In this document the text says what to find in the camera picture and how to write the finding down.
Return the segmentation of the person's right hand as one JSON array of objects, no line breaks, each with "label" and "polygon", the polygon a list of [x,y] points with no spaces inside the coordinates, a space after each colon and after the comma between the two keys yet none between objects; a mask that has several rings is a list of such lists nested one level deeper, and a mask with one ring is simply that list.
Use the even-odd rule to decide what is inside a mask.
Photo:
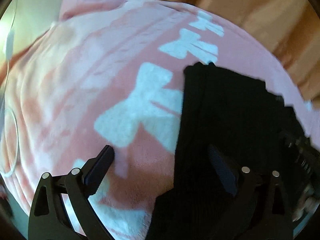
[{"label": "person's right hand", "polygon": [[315,213],[317,210],[317,207],[319,206],[319,201],[315,198],[313,198],[314,194],[314,189],[313,187],[309,184],[307,187],[304,189],[298,204],[296,206],[296,209],[293,212],[292,215],[292,221],[295,222],[299,220],[304,212],[307,213]]}]

